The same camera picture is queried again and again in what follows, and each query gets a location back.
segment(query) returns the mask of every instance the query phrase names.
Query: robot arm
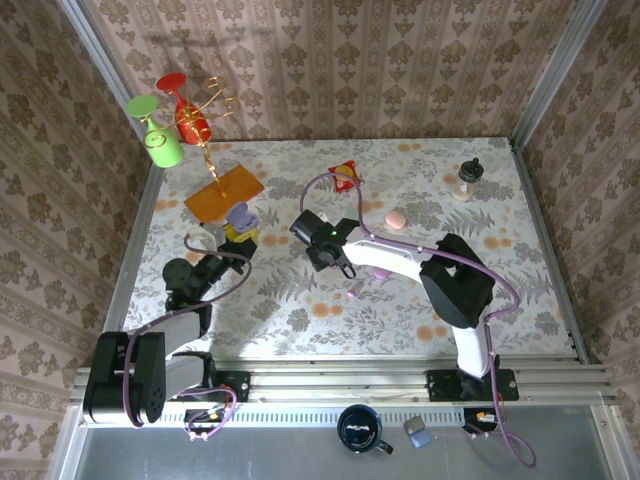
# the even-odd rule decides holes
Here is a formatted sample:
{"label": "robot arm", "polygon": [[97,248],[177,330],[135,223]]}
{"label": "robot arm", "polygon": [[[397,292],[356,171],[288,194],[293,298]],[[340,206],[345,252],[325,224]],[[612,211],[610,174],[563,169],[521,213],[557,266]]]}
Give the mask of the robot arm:
{"label": "robot arm", "polygon": [[[376,243],[358,227],[359,222],[350,219],[342,219],[334,227],[305,210],[290,231],[307,245],[307,256],[316,271],[337,266],[347,278],[354,278],[353,265],[368,265],[421,282],[434,310],[453,330],[458,368],[476,379],[484,377],[490,358],[479,318],[493,299],[495,280],[453,260]],[[482,263],[457,235],[447,234],[437,243],[438,250]]]}
{"label": "robot arm", "polygon": [[[83,410],[85,418],[95,423],[127,423],[123,409],[123,379],[129,376],[129,405],[135,418],[153,423],[162,415],[166,399],[190,387],[227,385],[246,401],[248,391],[237,385],[247,383],[248,372],[217,371],[210,353],[180,352],[176,349],[202,337],[211,325],[212,307],[202,297],[230,268],[242,273],[245,262],[256,250],[251,238],[242,242],[227,241],[218,251],[235,257],[206,255],[195,266],[182,258],[168,262],[162,272],[166,282],[168,312],[176,312],[170,321],[161,322],[136,339],[133,373],[124,371],[125,351],[131,336],[127,332],[106,332],[98,339],[87,383]],[[191,311],[180,313],[185,307]],[[226,398],[212,394],[208,399]]]}

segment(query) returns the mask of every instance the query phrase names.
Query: purple toy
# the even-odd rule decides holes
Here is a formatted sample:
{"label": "purple toy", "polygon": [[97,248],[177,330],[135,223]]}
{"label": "purple toy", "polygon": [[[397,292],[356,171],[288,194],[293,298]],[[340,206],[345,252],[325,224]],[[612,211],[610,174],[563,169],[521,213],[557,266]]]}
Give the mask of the purple toy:
{"label": "purple toy", "polygon": [[227,222],[233,225],[233,229],[238,233],[245,233],[258,226],[258,216],[249,213],[246,203],[236,203],[227,212]]}

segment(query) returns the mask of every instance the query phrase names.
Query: green cup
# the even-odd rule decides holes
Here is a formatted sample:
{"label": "green cup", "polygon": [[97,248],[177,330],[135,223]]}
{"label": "green cup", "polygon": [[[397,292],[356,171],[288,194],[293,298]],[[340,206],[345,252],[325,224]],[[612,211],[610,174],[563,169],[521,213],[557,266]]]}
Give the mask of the green cup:
{"label": "green cup", "polygon": [[144,146],[153,163],[161,168],[177,165],[184,158],[184,150],[178,137],[169,127],[156,123],[151,114],[158,108],[158,98],[154,95],[138,95],[126,106],[126,112],[135,118],[145,119],[147,133]]}

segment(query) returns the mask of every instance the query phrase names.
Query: snack bag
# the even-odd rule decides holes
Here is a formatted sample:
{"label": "snack bag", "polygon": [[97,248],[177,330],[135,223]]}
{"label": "snack bag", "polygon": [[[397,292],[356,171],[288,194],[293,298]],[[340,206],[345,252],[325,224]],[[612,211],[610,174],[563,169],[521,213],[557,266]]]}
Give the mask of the snack bag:
{"label": "snack bag", "polygon": [[353,181],[349,181],[343,177],[333,177],[333,181],[336,184],[336,192],[349,190],[350,188],[353,188],[355,183],[357,183],[358,185],[360,185],[361,183],[361,180],[356,173],[356,162],[354,160],[344,162],[342,165],[338,165],[337,167],[330,167],[329,171],[331,173],[342,173],[353,179]]}

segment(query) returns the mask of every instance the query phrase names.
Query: wall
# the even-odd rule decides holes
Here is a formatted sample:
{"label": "wall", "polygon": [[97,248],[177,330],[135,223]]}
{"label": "wall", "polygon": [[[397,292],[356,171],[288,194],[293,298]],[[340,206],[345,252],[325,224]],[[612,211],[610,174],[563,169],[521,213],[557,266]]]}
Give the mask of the wall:
{"label": "wall", "polygon": [[41,478],[149,163],[55,2],[0,2],[0,478]]}
{"label": "wall", "polygon": [[85,4],[138,93],[182,70],[203,102],[226,75],[242,110],[218,138],[304,139],[510,135],[575,2]]}
{"label": "wall", "polygon": [[526,154],[640,452],[640,2],[609,0]]}

